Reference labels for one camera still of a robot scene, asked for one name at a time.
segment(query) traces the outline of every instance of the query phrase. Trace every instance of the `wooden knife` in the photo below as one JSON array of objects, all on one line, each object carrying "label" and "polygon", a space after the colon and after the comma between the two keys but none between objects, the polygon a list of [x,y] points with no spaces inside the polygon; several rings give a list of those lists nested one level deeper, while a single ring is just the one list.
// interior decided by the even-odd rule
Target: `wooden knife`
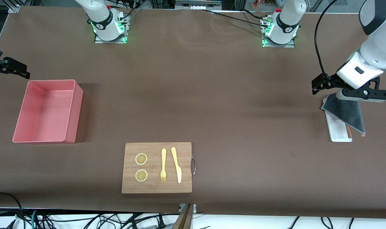
[{"label": "wooden knife", "polygon": [[181,183],[181,168],[180,168],[179,164],[177,163],[176,148],[172,147],[171,150],[172,150],[174,164],[176,165],[177,181],[178,181],[178,183]]}]

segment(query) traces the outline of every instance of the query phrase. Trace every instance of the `wooden fork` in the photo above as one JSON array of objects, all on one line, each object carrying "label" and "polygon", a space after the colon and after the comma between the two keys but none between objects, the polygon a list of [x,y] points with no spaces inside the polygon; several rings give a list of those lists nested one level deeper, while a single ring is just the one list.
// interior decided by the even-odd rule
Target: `wooden fork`
[{"label": "wooden fork", "polygon": [[160,181],[162,183],[166,182],[165,164],[166,164],[166,149],[162,149],[162,171],[160,172]]}]

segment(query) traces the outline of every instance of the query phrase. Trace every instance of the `wooden block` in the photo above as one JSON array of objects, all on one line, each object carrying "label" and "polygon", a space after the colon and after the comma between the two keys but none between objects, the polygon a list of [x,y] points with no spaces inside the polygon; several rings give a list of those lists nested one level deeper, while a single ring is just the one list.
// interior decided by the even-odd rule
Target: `wooden block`
[{"label": "wooden block", "polygon": [[[177,161],[181,167],[181,183],[177,182],[176,167],[172,157],[171,147],[176,147]],[[166,154],[166,182],[161,183],[160,171],[161,150],[165,148]],[[144,165],[138,165],[135,157],[139,153],[145,153],[148,161]],[[191,193],[191,142],[141,142],[126,143],[124,156],[124,170],[122,178],[122,193]],[[146,170],[148,178],[146,181],[138,182],[135,173],[138,170]]]}]

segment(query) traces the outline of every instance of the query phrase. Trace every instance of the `teal cable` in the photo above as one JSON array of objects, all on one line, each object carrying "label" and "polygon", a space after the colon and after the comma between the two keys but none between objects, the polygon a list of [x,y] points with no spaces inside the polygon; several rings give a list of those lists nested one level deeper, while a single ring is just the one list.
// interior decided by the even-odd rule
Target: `teal cable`
[{"label": "teal cable", "polygon": [[30,221],[30,224],[32,225],[32,229],[35,229],[35,215],[36,215],[36,210],[33,211],[33,214],[32,214],[32,220]]}]

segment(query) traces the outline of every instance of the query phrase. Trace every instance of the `knife handle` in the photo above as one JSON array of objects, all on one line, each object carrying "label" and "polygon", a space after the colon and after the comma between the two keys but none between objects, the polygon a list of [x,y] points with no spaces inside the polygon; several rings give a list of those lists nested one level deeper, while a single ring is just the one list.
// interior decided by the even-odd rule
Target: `knife handle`
[{"label": "knife handle", "polygon": [[177,163],[177,153],[176,153],[176,148],[172,147],[172,148],[171,148],[171,151],[172,151],[172,156],[173,156],[174,164],[176,165],[176,167],[178,167],[179,164]]},{"label": "knife handle", "polygon": [[162,169],[165,169],[166,164],[166,149],[162,149]]}]

